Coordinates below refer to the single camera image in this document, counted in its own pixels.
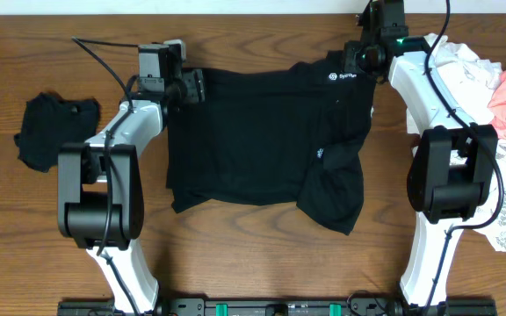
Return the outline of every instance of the white logo on shirt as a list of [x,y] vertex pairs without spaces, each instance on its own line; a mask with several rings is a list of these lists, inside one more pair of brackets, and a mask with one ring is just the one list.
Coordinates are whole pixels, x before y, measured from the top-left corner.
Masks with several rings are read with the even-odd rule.
[[357,74],[340,74],[340,75],[337,75],[336,73],[329,74],[329,79],[333,81],[337,79],[356,78],[356,77]]

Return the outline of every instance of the wooden surface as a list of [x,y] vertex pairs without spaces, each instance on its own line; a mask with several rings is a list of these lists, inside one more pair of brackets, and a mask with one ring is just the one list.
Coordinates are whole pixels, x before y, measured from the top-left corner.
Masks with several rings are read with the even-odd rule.
[[[408,16],[412,34],[437,32],[442,16]],[[0,315],[51,315],[64,298],[108,298],[96,263],[56,224],[57,173],[17,160],[12,140],[25,101],[43,90],[95,97],[100,127],[117,111],[121,91],[71,35],[149,43],[187,43],[190,66],[242,72],[285,69],[342,49],[360,30],[353,16],[0,17]],[[506,16],[454,16],[447,33],[506,68]],[[127,79],[134,50],[94,47]],[[176,215],[165,189],[167,135],[141,157],[146,220],[142,244],[166,295],[211,298],[345,298],[358,289],[393,293],[409,258],[415,227],[405,191],[411,163],[405,105],[377,88],[372,131],[361,153],[365,206],[350,236],[310,220],[294,204],[266,207],[210,201]],[[506,315],[506,253],[465,232],[448,280],[451,296],[492,296]]]

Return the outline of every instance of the pile of clothes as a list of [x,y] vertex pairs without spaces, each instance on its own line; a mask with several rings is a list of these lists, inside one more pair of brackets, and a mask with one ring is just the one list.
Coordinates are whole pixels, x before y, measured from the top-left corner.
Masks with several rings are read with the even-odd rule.
[[[425,36],[430,45],[436,34]],[[495,223],[478,230],[485,234],[498,251],[506,251],[506,71],[500,62],[482,60],[466,44],[447,42],[443,36],[433,51],[438,73],[458,104],[478,124],[491,124],[499,136],[495,158],[501,169],[505,189],[502,211]],[[408,133],[418,133],[411,114],[408,115]],[[456,153],[451,163],[461,164],[464,160]],[[474,223],[487,220],[497,204],[497,181],[494,178],[489,188],[488,201],[479,206]]]

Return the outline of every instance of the black shirt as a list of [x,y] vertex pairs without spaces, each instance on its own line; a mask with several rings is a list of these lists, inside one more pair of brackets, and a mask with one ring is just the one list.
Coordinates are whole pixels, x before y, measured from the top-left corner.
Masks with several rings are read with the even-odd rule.
[[375,81],[341,73],[341,52],[287,71],[204,69],[206,101],[169,114],[173,209],[210,198],[297,201],[348,234],[364,201],[358,151],[370,131]]

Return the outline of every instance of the robotic arm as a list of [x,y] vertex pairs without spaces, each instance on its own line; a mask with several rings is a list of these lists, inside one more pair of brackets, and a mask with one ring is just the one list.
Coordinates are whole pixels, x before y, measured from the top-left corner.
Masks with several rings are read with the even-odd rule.
[[[114,293],[110,302],[60,303],[58,315],[155,315],[178,316],[347,316],[419,315],[423,313],[440,261],[445,231],[470,219],[475,207],[485,203],[492,169],[487,157],[453,121],[424,75],[429,45],[423,38],[408,36],[402,0],[379,0],[368,4],[361,15],[360,41],[350,41],[343,50],[343,72],[386,78],[401,94],[416,119],[422,135],[411,170],[408,196],[417,211],[416,234],[408,267],[401,277],[401,299],[348,298],[346,301],[215,301],[200,298],[161,300],[159,284],[146,264],[138,240],[143,227],[143,196],[138,157],[150,140],[164,128],[169,110],[205,99],[202,72],[183,72],[185,46],[180,40],[139,46],[138,91],[131,94],[132,113],[118,126],[110,143],[112,176],[103,168],[105,131],[128,111],[126,100],[119,114],[103,132],[84,144],[62,149],[59,165],[58,223],[65,237],[87,250],[101,269]],[[435,84],[468,124],[473,120],[452,98],[430,60]],[[495,152],[495,130],[474,126]],[[459,150],[466,165],[451,167],[450,154]],[[112,182],[112,220],[101,255],[107,216],[107,193],[83,191],[83,183]],[[432,307],[427,315],[496,315],[493,301],[451,301],[447,308],[445,284],[448,268],[461,231],[452,235]]]

